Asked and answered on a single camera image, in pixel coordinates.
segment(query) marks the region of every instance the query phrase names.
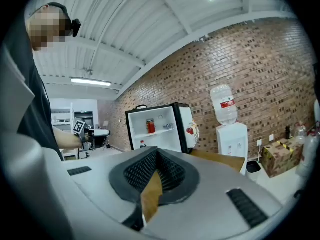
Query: ceiling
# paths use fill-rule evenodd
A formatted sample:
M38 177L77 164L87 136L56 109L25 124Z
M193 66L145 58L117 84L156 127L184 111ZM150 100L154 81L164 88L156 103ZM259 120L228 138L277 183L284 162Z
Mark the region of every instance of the ceiling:
M270 17L294 18L283 0L31 0L26 14L65 5L81 28L53 49L34 53L50 98L115 100L166 57L218 29ZM109 87L70 78L111 82Z

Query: yellow and black tape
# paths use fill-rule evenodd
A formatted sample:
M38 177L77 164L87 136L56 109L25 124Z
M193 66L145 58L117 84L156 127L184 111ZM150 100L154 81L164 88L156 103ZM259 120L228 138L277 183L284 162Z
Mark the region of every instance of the yellow and black tape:
M284 148L286 148L287 150L289 150L291 153L293 153L295 150L289 146L287 146L286 144L283 144L280 141L277 141L277 143L279 143L280 145L282 145Z

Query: man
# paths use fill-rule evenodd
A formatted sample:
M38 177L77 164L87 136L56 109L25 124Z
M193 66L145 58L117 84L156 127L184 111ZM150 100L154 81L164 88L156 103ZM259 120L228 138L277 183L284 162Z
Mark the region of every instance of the man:
M25 84L35 95L27 109L18 133L36 140L43 148L55 150L60 159L60 149L77 149L82 141L71 133L52 126L51 107L45 86L38 73L33 51L48 47L51 42L64 41L65 36L75 37L80 28L79 20L71 21L67 8L59 3L48 3L25 21L24 12L17 18L4 43L17 67L25 77Z

